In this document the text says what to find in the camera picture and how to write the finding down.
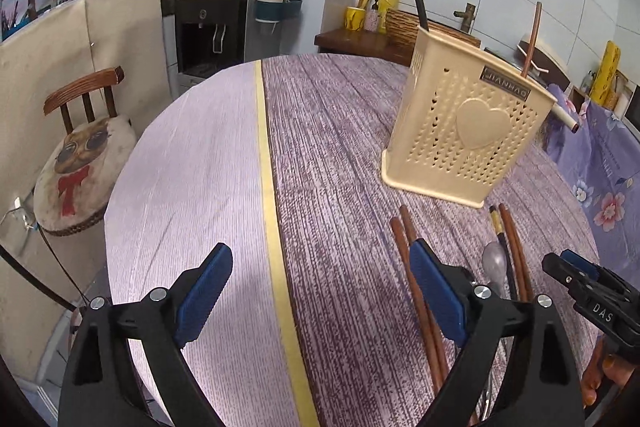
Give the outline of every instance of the paper towel holder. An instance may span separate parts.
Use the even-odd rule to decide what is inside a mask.
[[[275,24],[300,15],[302,0],[285,0],[284,2],[255,2],[255,20]]]

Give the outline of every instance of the drip tray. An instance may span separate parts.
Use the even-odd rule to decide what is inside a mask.
[[[203,80],[206,80],[210,76],[213,76],[219,71],[225,70],[226,68],[229,68],[231,66],[235,66],[235,64],[220,64],[218,62],[197,64],[195,66],[187,68],[184,71],[179,71],[178,83],[185,87],[195,86],[196,84],[201,83]]]

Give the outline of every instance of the wooden chair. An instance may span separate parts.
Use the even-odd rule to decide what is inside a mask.
[[[121,67],[78,78],[51,93],[44,114],[62,113],[66,136],[60,141],[38,176],[33,193],[36,219],[52,235],[71,235],[98,223],[116,179],[136,145],[126,116],[118,116],[111,86],[121,83]],[[89,93],[104,90],[108,118],[95,120]],[[87,122],[73,126],[67,103],[82,96]]]

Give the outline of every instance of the purple wood-grain tablecloth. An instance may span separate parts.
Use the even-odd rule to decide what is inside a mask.
[[[578,370],[596,330],[572,311],[542,257],[571,248],[597,261],[590,227],[553,162],[530,147],[475,210],[387,187],[388,143],[406,68],[342,55],[262,62],[270,162],[290,302],[323,427],[413,426],[431,380],[389,219],[407,204],[418,234],[447,264],[484,276],[495,240],[488,205],[510,207],[532,285],[554,300]],[[170,286],[218,241],[234,272],[200,338],[183,354],[230,427],[304,425],[274,310],[257,131],[255,65],[189,90],[148,127],[105,217],[114,302]],[[452,345],[446,342],[450,364]],[[158,397],[140,345],[136,366]],[[504,353],[494,366],[499,381]]]

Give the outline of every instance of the metal screw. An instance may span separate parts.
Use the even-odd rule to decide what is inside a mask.
[[[104,299],[102,297],[96,297],[91,301],[91,304],[89,304],[89,306],[91,306],[92,310],[99,310],[104,306]]]
[[[476,297],[481,299],[488,299],[491,297],[491,290],[486,286],[476,286],[474,288],[474,293],[476,294]]]
[[[149,293],[149,298],[154,302],[161,301],[165,297],[166,290],[164,288],[154,288],[151,290],[151,293]]]
[[[549,306],[551,306],[551,304],[553,303],[554,302],[551,300],[551,297],[549,297],[549,295],[538,295],[538,304],[543,308],[549,308]]]

